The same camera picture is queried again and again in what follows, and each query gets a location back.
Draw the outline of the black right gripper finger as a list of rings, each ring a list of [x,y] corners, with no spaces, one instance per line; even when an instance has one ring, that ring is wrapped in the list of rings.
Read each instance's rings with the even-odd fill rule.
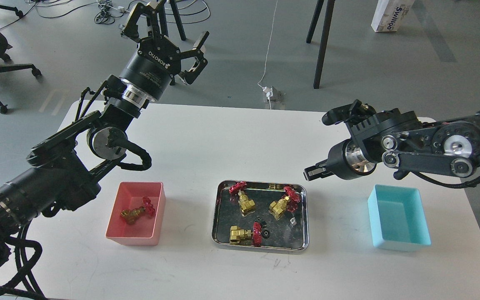
[[[307,181],[328,177],[325,165],[313,165],[304,169],[304,177]]]

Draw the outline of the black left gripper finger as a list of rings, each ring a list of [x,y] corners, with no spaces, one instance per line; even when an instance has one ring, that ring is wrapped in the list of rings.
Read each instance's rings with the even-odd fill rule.
[[[139,43],[142,38],[140,38],[139,35],[138,21],[142,15],[144,15],[146,19],[149,38],[158,39],[162,36],[167,36],[168,25],[164,8],[165,3],[165,1],[158,1],[149,2],[148,4],[143,4],[142,2],[135,4],[128,16],[126,24],[121,30],[121,36]]]
[[[202,32],[196,42],[194,42],[191,50],[180,53],[181,60],[192,57],[195,59],[195,62],[190,70],[179,72],[178,76],[182,83],[187,85],[193,84],[196,78],[198,78],[198,76],[201,74],[202,70],[204,70],[204,68],[207,66],[208,61],[204,57],[204,51],[202,50],[202,47],[209,34],[210,33],[208,31]]]

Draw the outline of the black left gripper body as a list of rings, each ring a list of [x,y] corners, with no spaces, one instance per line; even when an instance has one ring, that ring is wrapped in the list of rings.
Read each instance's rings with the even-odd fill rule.
[[[120,79],[158,101],[175,71],[180,71],[180,62],[174,60],[179,50],[168,36],[145,37],[137,43],[137,50],[122,70]]]

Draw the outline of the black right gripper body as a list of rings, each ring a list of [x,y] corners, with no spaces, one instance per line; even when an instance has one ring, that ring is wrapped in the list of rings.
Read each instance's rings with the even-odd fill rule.
[[[368,161],[352,139],[334,145],[328,152],[326,169],[341,179],[351,180],[370,175],[376,164]]]

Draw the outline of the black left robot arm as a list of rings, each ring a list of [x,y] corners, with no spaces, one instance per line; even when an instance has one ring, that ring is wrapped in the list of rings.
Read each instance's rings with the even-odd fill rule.
[[[85,89],[75,121],[34,146],[27,156],[30,169],[0,187],[0,296],[45,299],[32,274],[42,246],[26,238],[33,218],[89,203],[115,167],[152,166],[150,154],[128,140],[128,126],[175,76],[192,84],[208,62],[202,47],[209,33],[181,51],[168,38],[164,3],[133,6],[121,33],[137,49],[120,76],[109,76],[97,91]]]

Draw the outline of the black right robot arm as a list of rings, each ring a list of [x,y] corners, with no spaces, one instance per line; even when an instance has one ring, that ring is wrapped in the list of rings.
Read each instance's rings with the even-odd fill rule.
[[[480,111],[467,117],[421,122],[397,108],[376,112],[355,100],[329,110],[324,125],[345,123],[350,138],[333,146],[326,160],[306,168],[308,181],[336,175],[351,180],[370,175],[378,163],[446,188],[480,184]]]

